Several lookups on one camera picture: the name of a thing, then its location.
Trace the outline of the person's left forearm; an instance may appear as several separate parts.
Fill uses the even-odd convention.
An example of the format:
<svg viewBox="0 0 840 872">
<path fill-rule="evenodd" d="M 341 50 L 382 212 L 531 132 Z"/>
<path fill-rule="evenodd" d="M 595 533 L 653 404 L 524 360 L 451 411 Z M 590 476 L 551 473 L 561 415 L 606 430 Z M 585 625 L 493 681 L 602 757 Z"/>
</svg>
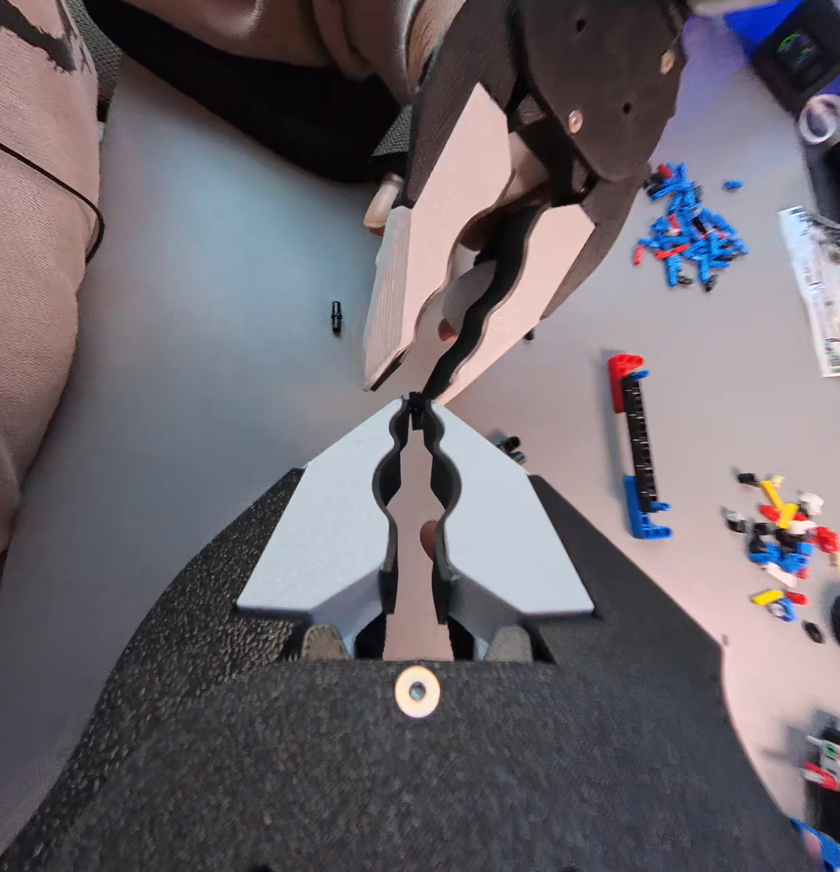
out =
<svg viewBox="0 0 840 872">
<path fill-rule="evenodd" d="M 131 1 L 236 56 L 376 75 L 402 105 L 463 1 Z"/>
</svg>

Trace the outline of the lego instruction booklet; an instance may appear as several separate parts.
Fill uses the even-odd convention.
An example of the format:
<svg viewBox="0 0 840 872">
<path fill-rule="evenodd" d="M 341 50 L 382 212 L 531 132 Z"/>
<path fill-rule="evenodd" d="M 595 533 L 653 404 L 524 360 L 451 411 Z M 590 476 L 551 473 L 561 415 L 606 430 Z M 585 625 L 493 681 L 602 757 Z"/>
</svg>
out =
<svg viewBox="0 0 840 872">
<path fill-rule="evenodd" d="M 778 222 L 823 377 L 840 377 L 840 223 L 800 207 Z"/>
</svg>

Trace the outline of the black cube device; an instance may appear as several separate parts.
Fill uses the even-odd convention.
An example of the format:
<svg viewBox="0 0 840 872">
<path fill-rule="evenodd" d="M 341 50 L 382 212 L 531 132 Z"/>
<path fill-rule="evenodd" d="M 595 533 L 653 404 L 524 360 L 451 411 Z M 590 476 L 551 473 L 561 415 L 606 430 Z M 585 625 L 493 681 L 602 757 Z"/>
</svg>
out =
<svg viewBox="0 0 840 872">
<path fill-rule="evenodd" d="M 776 102 L 796 114 L 840 77 L 840 2 L 801 2 L 759 44 L 751 66 Z"/>
</svg>

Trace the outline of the lego race car model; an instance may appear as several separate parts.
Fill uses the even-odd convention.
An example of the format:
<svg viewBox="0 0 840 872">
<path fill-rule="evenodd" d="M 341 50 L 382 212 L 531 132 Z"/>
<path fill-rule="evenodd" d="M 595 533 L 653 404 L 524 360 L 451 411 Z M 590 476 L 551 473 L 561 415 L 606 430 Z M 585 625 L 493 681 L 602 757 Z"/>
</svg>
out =
<svg viewBox="0 0 840 872">
<path fill-rule="evenodd" d="M 806 736 L 805 820 L 791 818 L 809 856 L 822 870 L 840 871 L 840 718 L 832 718 L 817 736 Z"/>
</svg>

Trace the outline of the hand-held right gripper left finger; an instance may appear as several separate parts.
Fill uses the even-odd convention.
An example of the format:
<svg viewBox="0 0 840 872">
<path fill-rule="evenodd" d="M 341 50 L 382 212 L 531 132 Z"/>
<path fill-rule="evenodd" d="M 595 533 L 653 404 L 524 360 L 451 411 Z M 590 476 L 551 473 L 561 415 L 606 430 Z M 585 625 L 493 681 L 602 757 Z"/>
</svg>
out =
<svg viewBox="0 0 840 872">
<path fill-rule="evenodd" d="M 236 608 L 337 628 L 354 659 L 379 659 L 395 610 L 399 490 L 410 402 L 389 403 L 305 465 Z"/>
</svg>

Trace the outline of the black lego beam assembly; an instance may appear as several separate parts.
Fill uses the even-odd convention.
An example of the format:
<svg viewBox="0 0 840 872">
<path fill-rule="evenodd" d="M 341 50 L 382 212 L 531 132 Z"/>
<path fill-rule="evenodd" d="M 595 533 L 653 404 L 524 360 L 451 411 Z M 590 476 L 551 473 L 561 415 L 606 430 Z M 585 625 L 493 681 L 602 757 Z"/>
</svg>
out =
<svg viewBox="0 0 840 872">
<path fill-rule="evenodd" d="M 625 505 L 632 537 L 644 541 L 670 540 L 674 532 L 654 522 L 654 516 L 670 511 L 660 500 L 655 479 L 642 382 L 649 376 L 644 358 L 617 353 L 608 359 L 608 383 L 614 417 L 618 424 L 618 445 L 628 449 L 629 463 L 623 475 Z"/>
</svg>

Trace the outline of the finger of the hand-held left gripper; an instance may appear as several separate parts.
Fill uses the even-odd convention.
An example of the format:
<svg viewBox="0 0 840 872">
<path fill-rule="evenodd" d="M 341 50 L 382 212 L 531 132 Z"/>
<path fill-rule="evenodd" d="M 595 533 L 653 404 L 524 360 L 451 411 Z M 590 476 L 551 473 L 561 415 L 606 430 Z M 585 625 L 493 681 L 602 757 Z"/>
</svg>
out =
<svg viewBox="0 0 840 872">
<path fill-rule="evenodd" d="M 375 391 L 415 343 L 419 321 L 450 282 L 465 231 L 549 177 L 482 84 L 475 84 L 410 205 L 383 226 L 362 337 L 363 388 Z"/>
<path fill-rule="evenodd" d="M 594 229 L 577 204 L 512 213 L 494 236 L 494 259 L 467 274 L 489 282 L 465 311 L 424 397 L 449 403 L 532 331 Z"/>
</svg>

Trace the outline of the pile of mixed lego parts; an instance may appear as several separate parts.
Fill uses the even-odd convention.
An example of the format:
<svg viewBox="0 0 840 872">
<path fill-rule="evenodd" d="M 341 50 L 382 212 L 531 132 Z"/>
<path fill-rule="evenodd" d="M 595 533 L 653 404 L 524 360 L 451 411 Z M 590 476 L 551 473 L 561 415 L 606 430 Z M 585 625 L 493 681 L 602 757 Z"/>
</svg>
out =
<svg viewBox="0 0 840 872">
<path fill-rule="evenodd" d="M 834 638 L 832 604 L 829 629 L 823 629 L 818 617 L 807 616 L 814 605 L 806 589 L 820 568 L 840 574 L 840 534 L 821 522 L 825 500 L 804 490 L 789 498 L 781 475 L 739 468 L 733 475 L 742 488 L 756 492 L 753 516 L 721 511 L 727 529 L 743 539 L 748 562 L 763 575 L 763 586 L 749 595 L 750 603 L 782 623 L 798 625 L 813 644 L 827 644 Z"/>
</svg>

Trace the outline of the pile of blue lego pins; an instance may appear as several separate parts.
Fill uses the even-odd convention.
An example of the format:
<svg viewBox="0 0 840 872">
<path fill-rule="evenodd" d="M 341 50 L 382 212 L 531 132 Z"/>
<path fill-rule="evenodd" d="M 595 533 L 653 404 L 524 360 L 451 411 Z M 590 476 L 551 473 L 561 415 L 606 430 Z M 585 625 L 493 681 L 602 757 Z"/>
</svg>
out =
<svg viewBox="0 0 840 872">
<path fill-rule="evenodd" d="M 695 285 L 710 293 L 725 270 L 750 254 L 735 227 L 707 207 L 703 187 L 686 164 L 658 164 L 642 189 L 661 212 L 632 246 L 632 267 L 656 263 L 667 288 Z"/>
</svg>

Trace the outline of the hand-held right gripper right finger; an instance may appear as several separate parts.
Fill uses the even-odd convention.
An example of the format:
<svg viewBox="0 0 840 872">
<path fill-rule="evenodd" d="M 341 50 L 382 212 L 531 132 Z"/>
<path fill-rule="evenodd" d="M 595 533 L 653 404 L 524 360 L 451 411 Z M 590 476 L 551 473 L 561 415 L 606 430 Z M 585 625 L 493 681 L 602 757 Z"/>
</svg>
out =
<svg viewBox="0 0 840 872">
<path fill-rule="evenodd" d="M 436 524 L 432 595 L 455 659 L 484 659 L 514 626 L 542 645 L 539 627 L 591 616 L 593 600 L 531 477 L 433 401 L 423 411 Z"/>
</svg>

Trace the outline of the black flat box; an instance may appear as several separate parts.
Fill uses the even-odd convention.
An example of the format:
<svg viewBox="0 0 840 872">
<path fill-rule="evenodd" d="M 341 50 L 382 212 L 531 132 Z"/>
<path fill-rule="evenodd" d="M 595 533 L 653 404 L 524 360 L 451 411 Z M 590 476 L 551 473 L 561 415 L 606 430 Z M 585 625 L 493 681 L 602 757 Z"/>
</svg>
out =
<svg viewBox="0 0 840 872">
<path fill-rule="evenodd" d="M 840 225 L 840 141 L 804 141 L 803 156 L 814 203 L 821 216 Z"/>
</svg>

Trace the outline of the person's left hand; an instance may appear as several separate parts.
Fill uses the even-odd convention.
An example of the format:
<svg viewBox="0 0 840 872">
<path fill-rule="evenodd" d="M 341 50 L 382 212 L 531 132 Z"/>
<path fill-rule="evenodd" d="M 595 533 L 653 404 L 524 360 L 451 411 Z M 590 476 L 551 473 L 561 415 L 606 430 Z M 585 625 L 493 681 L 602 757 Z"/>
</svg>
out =
<svg viewBox="0 0 840 872">
<path fill-rule="evenodd" d="M 394 207 L 395 198 L 403 186 L 402 176 L 386 173 L 363 219 L 371 234 L 382 237 Z M 462 330 L 465 313 L 487 290 L 494 273 L 493 263 L 475 265 L 480 251 L 458 242 L 452 257 L 450 282 L 443 292 L 437 335 L 444 343 L 454 340 Z"/>
</svg>

